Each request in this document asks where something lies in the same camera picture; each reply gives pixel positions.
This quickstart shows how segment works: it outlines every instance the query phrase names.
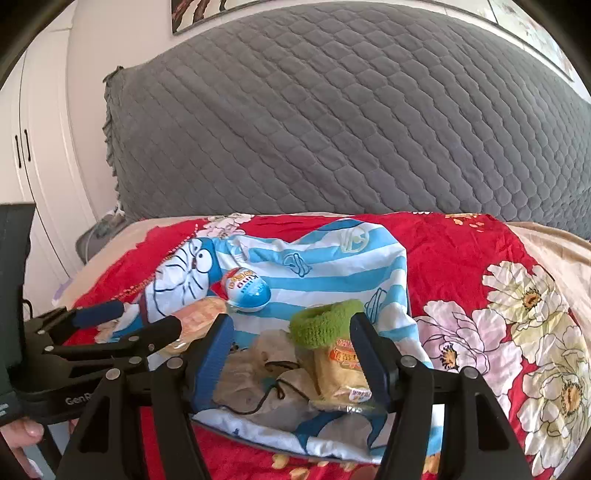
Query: fingernail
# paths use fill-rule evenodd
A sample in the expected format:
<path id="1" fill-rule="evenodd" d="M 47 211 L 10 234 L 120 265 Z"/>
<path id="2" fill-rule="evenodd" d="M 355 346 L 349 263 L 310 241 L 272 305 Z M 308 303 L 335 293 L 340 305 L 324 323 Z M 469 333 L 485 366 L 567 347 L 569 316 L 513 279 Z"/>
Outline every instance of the fingernail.
<path id="1" fill-rule="evenodd" d="M 27 420 L 25 430 L 31 437 L 41 437 L 43 435 L 43 425 L 39 425 L 36 421 Z"/>

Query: finger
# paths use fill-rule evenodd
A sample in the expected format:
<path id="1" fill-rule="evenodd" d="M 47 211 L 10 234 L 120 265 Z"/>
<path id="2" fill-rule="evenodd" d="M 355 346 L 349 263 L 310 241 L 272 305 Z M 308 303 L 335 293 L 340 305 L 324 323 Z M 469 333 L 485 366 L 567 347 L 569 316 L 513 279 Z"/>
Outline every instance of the finger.
<path id="1" fill-rule="evenodd" d="M 74 433 L 74 429 L 76 428 L 76 425 L 78 425 L 78 420 L 80 419 L 73 419 L 68 422 L 68 432 L 70 433 L 70 435 Z"/>
<path id="2" fill-rule="evenodd" d="M 35 471 L 31 463 L 29 462 L 29 459 L 25 455 L 25 452 L 22 451 L 22 448 L 14 449 L 12 452 L 18 460 L 18 463 L 21 464 L 22 469 L 25 470 L 25 472 L 30 478 L 39 478 L 38 473 Z"/>
<path id="3" fill-rule="evenodd" d="M 35 445 L 43 437 L 43 425 L 29 419 L 13 421 L 0 431 L 11 449 Z"/>

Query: packaged bread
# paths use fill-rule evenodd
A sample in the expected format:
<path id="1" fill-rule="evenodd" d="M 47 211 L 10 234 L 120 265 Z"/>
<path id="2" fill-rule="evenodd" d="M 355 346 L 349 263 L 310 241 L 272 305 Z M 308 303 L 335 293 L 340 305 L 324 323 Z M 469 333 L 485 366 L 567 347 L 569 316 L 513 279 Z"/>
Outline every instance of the packaged bread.
<path id="1" fill-rule="evenodd" d="M 192 341 L 205 336 L 220 313 L 226 313 L 226 302 L 217 297 L 205 297 L 174 312 L 183 330 L 178 340 L 164 347 L 164 352 L 170 355 L 184 352 Z"/>
<path id="2" fill-rule="evenodd" d="M 314 364 L 322 404 L 344 406 L 337 410 L 349 410 L 347 406 L 360 404 L 371 398 L 367 380 L 351 340 L 339 338 L 328 347 L 314 350 Z"/>

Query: red floral bedsheet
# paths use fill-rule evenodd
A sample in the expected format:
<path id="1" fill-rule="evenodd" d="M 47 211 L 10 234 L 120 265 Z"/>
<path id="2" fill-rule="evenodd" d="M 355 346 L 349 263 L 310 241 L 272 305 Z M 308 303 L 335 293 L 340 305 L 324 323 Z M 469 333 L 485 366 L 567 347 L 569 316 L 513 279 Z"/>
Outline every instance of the red floral bedsheet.
<path id="1" fill-rule="evenodd" d="M 589 429 L 589 353 L 553 279 L 503 223 L 488 215 L 393 213 L 354 218 L 380 223 L 403 244 L 420 338 L 438 369 L 476 367 L 486 378 L 536 478 L 558 476 Z M 234 214 L 151 230 L 112 265 L 76 306 L 132 300 L 153 272 L 197 231 L 293 241 L 331 222 L 326 216 Z M 96 331 L 70 343 L 91 342 Z M 153 480 L 164 480 L 149 409 L 142 412 Z M 346 479 L 356 465 L 310 463 L 258 450 L 196 427 L 213 480 Z M 432 477 L 437 458 L 426 465 Z"/>

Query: white wall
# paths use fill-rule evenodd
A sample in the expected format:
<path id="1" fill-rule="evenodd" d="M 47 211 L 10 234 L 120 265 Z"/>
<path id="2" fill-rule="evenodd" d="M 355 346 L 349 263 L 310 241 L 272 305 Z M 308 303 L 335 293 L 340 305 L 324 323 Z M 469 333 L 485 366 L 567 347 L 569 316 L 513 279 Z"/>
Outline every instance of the white wall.
<path id="1" fill-rule="evenodd" d="M 68 108 L 76 158 L 98 218 L 116 202 L 116 179 L 105 160 L 102 80 L 118 65 L 143 63 L 189 36 L 173 37 L 167 0 L 79 1 L 68 51 Z"/>

